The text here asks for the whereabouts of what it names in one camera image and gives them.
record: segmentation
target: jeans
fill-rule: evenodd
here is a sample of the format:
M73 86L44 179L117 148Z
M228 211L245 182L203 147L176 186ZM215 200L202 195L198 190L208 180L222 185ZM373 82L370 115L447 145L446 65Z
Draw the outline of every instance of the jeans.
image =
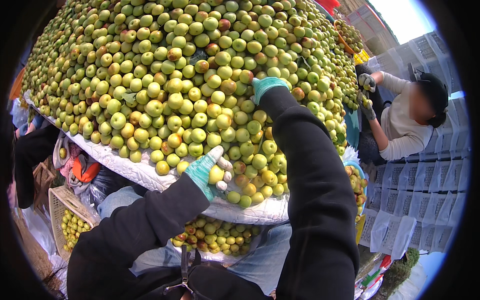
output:
M110 194L98 206L98 213L103 219L120 206L128 206L139 199L131 186L121 188ZM269 295L277 286L283 262L290 249L292 228L289 224L278 225L264 230L259 246L248 253L240 261L227 269L246 280L258 284L265 295ZM180 266L181 256L171 242L165 247L148 250L142 253L133 263L130 271L139 275L157 267Z

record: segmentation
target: hand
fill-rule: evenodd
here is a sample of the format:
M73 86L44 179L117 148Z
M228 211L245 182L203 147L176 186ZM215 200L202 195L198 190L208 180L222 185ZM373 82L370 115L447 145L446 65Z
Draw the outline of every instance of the hand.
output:
M264 79L254 78L252 85L255 89L255 95L250 97L250 100L256 105L260 103L260 99L262 99L265 92L272 87L284 86L288 89L288 85L283 80L276 77L265 77Z
M375 82L375 79L370 75L366 73L360 74L359 84L360 86L363 86L363 88L366 89L367 91L375 93L376 82Z
M192 162L186 169L185 173L195 182L198 188L204 193L208 201L213 200L213 194L208 187L208 173L215 164L218 164L225 171L232 170L232 164L222 157L223 147L217 146L210 150L205 156ZM224 191L227 183L232 179L230 172L225 172L223 180L217 182L216 186L219 190Z
M366 101L364 104L362 99L364 96L368 98L368 92L365 90L363 91L363 93L358 93L357 95L357 102L359 104L359 108L362 111L362 113L365 115L367 120L369 121L375 120L377 118L377 115L375 114L375 111L372 108L372 103L371 101Z

